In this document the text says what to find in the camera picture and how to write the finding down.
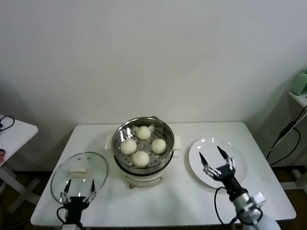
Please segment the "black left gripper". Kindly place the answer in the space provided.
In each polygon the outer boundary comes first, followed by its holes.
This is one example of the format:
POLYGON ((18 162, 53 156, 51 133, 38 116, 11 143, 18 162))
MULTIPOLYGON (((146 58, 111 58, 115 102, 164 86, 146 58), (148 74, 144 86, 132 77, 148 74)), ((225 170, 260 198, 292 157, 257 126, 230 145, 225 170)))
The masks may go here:
POLYGON ((66 220, 81 220, 82 211, 88 208, 88 203, 91 203, 96 197, 96 187, 94 179, 90 189, 89 196, 72 196, 68 197, 71 179, 65 185, 64 191, 60 193, 60 202, 63 203, 64 208, 67 210, 66 220))

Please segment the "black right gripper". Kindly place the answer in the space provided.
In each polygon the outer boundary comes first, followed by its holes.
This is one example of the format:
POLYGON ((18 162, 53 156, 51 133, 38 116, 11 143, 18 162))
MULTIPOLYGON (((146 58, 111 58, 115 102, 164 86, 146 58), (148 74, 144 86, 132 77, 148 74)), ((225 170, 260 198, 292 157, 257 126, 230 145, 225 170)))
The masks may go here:
POLYGON ((241 190, 241 185, 235 178, 235 162, 232 157, 229 157, 228 154, 217 146, 221 156, 226 161, 227 165, 218 167, 217 169, 212 168, 208 162, 206 161, 205 157, 199 152, 199 156, 201 159, 201 163, 203 165, 203 171, 211 178, 216 179, 217 181, 221 182, 228 194, 238 194, 241 190))

